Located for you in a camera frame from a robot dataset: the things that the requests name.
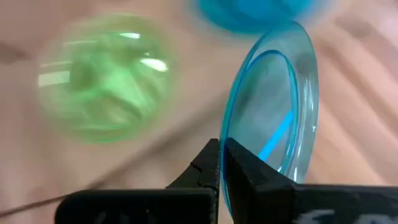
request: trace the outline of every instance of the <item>light wooden table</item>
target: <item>light wooden table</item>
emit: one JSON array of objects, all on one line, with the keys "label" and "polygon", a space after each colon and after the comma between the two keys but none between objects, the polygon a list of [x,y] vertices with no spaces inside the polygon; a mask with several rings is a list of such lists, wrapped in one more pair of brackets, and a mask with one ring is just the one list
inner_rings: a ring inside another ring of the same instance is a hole
[{"label": "light wooden table", "polygon": [[[166,186],[209,138],[218,136],[229,87],[256,39],[232,38],[207,27],[183,2],[0,3],[0,42],[25,52],[14,50],[14,62],[0,62],[0,211],[89,186]],[[320,79],[319,128],[308,182],[398,184],[398,31],[393,26],[398,10],[393,4],[336,2],[307,26]],[[154,21],[169,37],[178,61],[178,88],[170,109],[139,141],[82,144],[53,131],[41,117],[37,58],[70,21],[120,11]],[[56,205],[0,218],[0,223],[52,223]],[[223,207],[220,217],[221,223],[231,222]]]}]

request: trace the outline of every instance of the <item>wooden surface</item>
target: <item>wooden surface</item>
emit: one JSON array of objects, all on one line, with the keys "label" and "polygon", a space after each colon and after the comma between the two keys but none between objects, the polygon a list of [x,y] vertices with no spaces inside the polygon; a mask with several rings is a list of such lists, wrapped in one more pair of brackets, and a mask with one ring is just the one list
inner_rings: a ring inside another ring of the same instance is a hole
[{"label": "wooden surface", "polygon": [[[87,187],[164,187],[218,136],[229,87],[255,39],[206,27],[186,7],[182,0],[0,3],[0,214]],[[178,88],[164,117],[140,140],[82,144],[41,117],[37,59],[71,21],[119,11],[140,14],[164,30],[178,61]],[[394,1],[347,0],[307,25],[320,80],[307,182],[398,184],[397,15]],[[52,223],[56,206],[0,223]],[[231,223],[224,206],[220,217]]]}]

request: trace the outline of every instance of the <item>black tool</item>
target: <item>black tool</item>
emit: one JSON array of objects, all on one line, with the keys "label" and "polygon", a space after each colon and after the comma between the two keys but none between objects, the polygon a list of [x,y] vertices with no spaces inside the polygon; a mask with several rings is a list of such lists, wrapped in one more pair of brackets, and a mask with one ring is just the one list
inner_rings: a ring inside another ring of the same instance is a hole
[{"label": "black tool", "polygon": [[[234,139],[224,153],[236,224],[398,223],[397,187],[296,184]],[[211,139],[166,189],[77,192],[59,205],[55,224],[216,224],[219,181],[220,145]]]}]

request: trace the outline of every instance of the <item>blurry green object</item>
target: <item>blurry green object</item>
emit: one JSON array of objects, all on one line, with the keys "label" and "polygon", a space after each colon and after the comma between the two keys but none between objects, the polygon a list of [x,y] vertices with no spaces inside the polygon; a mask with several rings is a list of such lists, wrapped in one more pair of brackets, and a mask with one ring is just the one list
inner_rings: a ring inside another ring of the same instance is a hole
[{"label": "blurry green object", "polygon": [[89,141],[134,137],[169,96],[173,71],[165,47],[152,26],[135,16],[79,24],[40,65],[46,113]]}]

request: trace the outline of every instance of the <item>blue plastic lens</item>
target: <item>blue plastic lens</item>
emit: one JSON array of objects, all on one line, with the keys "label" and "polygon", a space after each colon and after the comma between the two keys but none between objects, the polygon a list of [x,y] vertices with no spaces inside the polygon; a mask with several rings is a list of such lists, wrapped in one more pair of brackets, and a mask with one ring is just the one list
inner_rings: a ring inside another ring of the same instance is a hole
[{"label": "blue plastic lens", "polygon": [[197,0],[197,3],[208,20],[224,29],[258,33],[305,14],[314,0]]},{"label": "blue plastic lens", "polygon": [[234,81],[220,134],[222,184],[229,206],[224,144],[234,138],[275,170],[301,182],[318,122],[317,60],[302,26],[269,29]]}]

